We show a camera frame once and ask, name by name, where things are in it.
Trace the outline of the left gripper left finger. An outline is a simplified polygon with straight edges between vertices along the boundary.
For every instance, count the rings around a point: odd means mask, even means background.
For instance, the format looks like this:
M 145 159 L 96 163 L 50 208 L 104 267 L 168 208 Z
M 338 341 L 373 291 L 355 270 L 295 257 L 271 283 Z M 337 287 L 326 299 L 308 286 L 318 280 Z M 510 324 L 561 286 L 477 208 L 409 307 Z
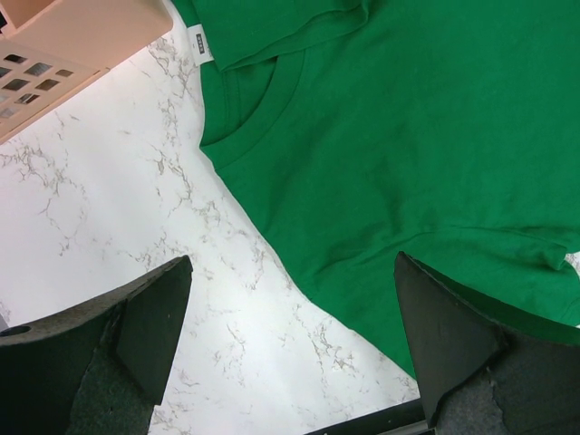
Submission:
M 4 434 L 146 434 L 162 403 L 189 303 L 192 264 L 1 332 Z

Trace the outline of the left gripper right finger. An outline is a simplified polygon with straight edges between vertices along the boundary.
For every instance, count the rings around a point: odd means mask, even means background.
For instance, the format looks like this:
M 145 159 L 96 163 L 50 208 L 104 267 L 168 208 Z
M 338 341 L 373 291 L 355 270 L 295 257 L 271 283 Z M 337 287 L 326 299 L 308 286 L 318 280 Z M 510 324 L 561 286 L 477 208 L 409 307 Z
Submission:
M 394 278 L 435 433 L 578 433 L 578 328 L 502 303 L 403 252 Z

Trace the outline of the green t shirt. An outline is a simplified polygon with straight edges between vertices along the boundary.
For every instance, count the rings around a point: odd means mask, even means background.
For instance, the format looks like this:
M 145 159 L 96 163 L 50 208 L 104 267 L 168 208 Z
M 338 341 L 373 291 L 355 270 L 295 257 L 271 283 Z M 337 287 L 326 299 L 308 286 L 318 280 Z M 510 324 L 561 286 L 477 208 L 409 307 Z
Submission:
M 579 323 L 576 1 L 178 1 L 201 151 L 304 295 L 413 369 L 405 252 Z

